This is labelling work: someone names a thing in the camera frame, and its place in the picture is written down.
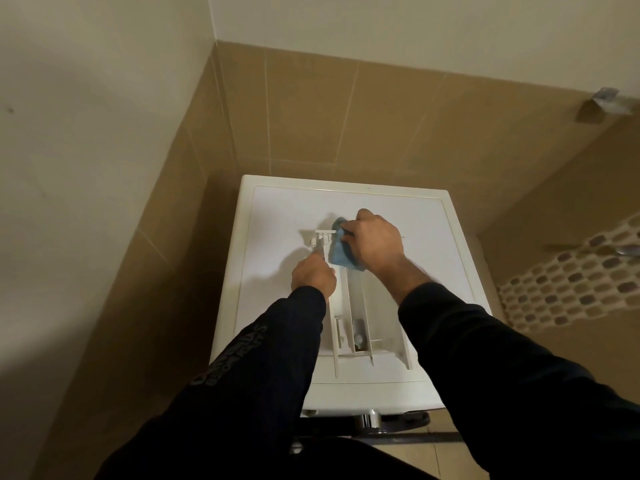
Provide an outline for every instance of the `left hand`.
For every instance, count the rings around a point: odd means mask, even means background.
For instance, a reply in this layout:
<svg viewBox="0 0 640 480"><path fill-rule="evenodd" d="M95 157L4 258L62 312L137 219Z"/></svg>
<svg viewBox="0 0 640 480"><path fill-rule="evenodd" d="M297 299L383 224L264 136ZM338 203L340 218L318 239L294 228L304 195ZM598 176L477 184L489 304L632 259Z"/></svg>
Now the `left hand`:
<svg viewBox="0 0 640 480"><path fill-rule="evenodd" d="M313 286L320 290L325 301L335 291L335 284L335 270L329 267L318 251L302 259L291 273L291 291L300 286Z"/></svg>

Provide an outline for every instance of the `blue cloth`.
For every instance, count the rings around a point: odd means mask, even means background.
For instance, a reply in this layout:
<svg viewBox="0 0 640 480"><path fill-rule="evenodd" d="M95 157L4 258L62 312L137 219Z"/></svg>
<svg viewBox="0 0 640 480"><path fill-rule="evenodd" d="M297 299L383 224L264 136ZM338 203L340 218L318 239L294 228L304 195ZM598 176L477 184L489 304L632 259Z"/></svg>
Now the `blue cloth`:
<svg viewBox="0 0 640 480"><path fill-rule="evenodd" d="M340 240L340 238L345 234L353 235L352 232L349 232L340 226L343 222L347 222L347 219L344 217L338 217L331 226L331 229L335 231L335 234L333 234L331 249L329 249L329 262L336 266L345 266L357 269L358 271L364 271L364 266L358 263L358 260L353 255L350 245Z"/></svg>

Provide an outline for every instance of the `blue sponge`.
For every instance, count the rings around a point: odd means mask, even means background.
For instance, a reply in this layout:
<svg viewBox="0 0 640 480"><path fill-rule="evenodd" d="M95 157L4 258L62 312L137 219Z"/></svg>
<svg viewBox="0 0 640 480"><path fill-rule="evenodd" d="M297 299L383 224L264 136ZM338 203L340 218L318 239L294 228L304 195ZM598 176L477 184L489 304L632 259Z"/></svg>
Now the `blue sponge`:
<svg viewBox="0 0 640 480"><path fill-rule="evenodd" d="M349 232L340 226L343 222L347 222L347 219L344 217L338 217L331 226L331 229L335 231L335 234L333 234L331 249L329 249L329 262L336 266L345 266L357 269L358 271L364 271L364 266L358 263L356 257L353 255L350 245L340 240L340 238L345 234L353 235L352 232Z"/></svg>

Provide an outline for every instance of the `black sleeve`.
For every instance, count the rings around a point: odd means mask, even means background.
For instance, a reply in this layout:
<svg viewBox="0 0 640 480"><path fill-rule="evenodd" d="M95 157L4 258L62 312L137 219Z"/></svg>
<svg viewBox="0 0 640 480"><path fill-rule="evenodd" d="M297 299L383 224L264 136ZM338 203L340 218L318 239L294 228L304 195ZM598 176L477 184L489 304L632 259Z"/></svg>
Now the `black sleeve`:
<svg viewBox="0 0 640 480"><path fill-rule="evenodd" d="M399 318L469 451L492 478L610 474L640 452L640 406L481 306L427 283L409 293Z"/></svg>
<svg viewBox="0 0 640 480"><path fill-rule="evenodd" d="M319 290L301 287L245 327L102 465L96 478L210 478L284 460L320 348Z"/></svg>

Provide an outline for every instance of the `mosaic tile strip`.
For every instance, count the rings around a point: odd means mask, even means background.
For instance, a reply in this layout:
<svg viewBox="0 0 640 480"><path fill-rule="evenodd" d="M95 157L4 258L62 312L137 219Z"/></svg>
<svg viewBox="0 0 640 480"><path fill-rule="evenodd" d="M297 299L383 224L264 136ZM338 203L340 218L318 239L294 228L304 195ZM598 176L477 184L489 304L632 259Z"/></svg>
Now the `mosaic tile strip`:
<svg viewBox="0 0 640 480"><path fill-rule="evenodd" d="M640 212L499 286L511 325L536 332L640 308L640 257L616 254L626 244L640 244Z"/></svg>

